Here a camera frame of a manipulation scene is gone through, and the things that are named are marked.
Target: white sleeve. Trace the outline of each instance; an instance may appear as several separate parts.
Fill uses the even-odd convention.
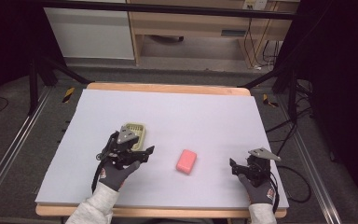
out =
[[[110,223],[113,215],[112,208],[117,201],[118,194],[117,191],[98,182],[94,194],[77,207],[66,223]]]
[[[277,220],[269,203],[255,203],[249,206],[252,224],[275,224]]]

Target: pink foam block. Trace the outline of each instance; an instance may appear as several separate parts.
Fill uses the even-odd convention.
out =
[[[176,170],[190,174],[196,158],[197,153],[184,149],[178,163],[176,163]]]

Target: yellow container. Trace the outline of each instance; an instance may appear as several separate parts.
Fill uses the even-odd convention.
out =
[[[138,143],[133,145],[132,151],[141,150],[142,146],[144,145],[146,135],[145,126],[141,123],[126,123],[124,126],[133,131],[135,135],[139,136]]]

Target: white paper sheet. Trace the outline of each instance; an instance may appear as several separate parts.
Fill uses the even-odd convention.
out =
[[[245,165],[248,150],[269,149],[254,97],[135,91],[84,90],[76,113],[37,195],[37,203],[81,203],[108,137],[127,122],[143,123],[149,161],[130,175],[117,205],[242,208],[244,186],[231,174],[229,158]],[[176,171],[183,149],[197,153],[190,175]],[[288,207],[279,183],[279,207]]]

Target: gray glove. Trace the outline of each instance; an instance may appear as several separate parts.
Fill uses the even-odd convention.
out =
[[[260,186],[258,186],[257,188],[255,188],[251,184],[251,182],[249,182],[248,178],[246,178],[246,175],[239,174],[238,179],[248,191],[249,200],[251,201],[251,204],[254,203],[272,204],[272,201],[275,197],[275,190],[271,186],[271,183],[269,181],[266,181]]]
[[[139,161],[135,161],[129,167],[123,170],[118,170],[112,162],[107,162],[100,174],[100,182],[105,184],[110,189],[113,189],[118,192],[121,186],[124,183],[124,180],[132,174],[135,170],[139,168],[141,163]]]

